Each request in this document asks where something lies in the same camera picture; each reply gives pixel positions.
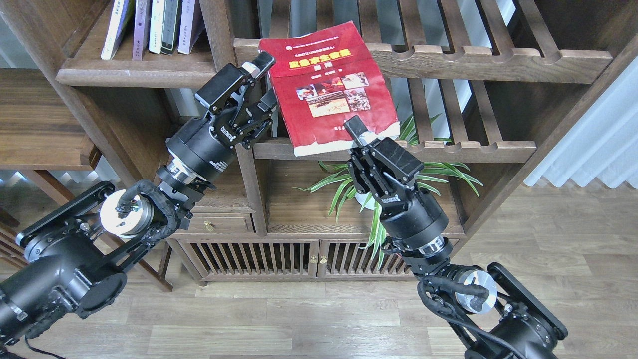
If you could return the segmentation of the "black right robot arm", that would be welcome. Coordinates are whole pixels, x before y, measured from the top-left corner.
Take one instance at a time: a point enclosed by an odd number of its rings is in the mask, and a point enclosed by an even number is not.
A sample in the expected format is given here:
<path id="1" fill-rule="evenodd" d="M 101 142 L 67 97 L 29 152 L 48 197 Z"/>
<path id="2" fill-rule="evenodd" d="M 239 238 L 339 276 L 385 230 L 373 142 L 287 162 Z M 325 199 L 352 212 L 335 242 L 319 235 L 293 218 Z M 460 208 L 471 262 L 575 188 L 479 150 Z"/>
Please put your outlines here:
<path id="1" fill-rule="evenodd" d="M 567 328 L 510 271 L 499 263 L 482 269 L 450 262 L 453 246 L 443 235 L 449 219 L 416 183 L 424 164 L 392 139 L 379 139 L 358 116 L 345 129 L 356 143 L 348 161 L 355 188 L 381 207 L 381 250 L 405 261 L 422 303 L 449 323 L 465 357 L 555 358 Z"/>

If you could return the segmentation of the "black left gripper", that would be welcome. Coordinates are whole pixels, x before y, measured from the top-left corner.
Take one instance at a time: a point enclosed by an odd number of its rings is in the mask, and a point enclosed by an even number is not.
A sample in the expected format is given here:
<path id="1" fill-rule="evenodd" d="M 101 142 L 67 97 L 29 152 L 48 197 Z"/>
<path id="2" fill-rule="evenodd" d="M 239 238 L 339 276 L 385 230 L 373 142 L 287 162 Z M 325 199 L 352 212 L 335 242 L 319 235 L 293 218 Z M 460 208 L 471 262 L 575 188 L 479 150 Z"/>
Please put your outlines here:
<path id="1" fill-rule="evenodd" d="M 273 123 L 278 100 L 274 89 L 252 105 L 248 105 L 248 96 L 275 63 L 268 52 L 260 52 L 241 67 L 227 64 L 196 92 L 194 97 L 207 112 L 189 120 L 167 140 L 173 156 L 167 166 L 169 174 L 184 184 L 196 178 L 213 182 L 233 161 L 235 146 L 250 149 L 259 141 Z"/>

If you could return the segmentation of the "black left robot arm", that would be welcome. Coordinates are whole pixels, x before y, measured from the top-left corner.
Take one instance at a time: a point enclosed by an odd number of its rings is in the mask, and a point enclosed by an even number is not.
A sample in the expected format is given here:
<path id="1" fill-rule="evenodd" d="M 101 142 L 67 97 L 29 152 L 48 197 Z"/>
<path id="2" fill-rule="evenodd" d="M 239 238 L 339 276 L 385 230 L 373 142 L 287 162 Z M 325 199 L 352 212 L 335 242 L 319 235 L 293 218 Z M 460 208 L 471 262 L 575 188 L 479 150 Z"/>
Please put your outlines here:
<path id="1" fill-rule="evenodd" d="M 273 90 L 248 104 L 258 80 L 276 60 L 261 52 L 227 64 L 194 97 L 206 109 L 166 145 L 172 155 L 158 169 L 158 185 L 141 180 L 127 190 L 103 181 L 16 237 L 28 265 L 1 284 L 1 357 L 22 337 L 33 339 L 68 313 L 80 318 L 114 302 L 127 272 L 160 241 L 187 229 L 192 209 L 214 180 L 272 124 Z"/>

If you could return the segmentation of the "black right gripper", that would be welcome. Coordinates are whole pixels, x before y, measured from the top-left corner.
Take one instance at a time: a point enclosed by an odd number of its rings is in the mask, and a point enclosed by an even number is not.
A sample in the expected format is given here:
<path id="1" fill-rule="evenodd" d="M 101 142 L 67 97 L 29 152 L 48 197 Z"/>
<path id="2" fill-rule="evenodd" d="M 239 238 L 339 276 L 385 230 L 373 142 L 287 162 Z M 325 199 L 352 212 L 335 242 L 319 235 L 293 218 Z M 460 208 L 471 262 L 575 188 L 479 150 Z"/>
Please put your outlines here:
<path id="1" fill-rule="evenodd" d="M 401 252 L 435 255 L 445 247 L 449 219 L 430 191 L 416 184 L 424 164 L 390 138 L 380 140 L 359 116 L 344 123 L 353 139 L 348 169 L 358 193 L 381 206 L 381 225 Z"/>

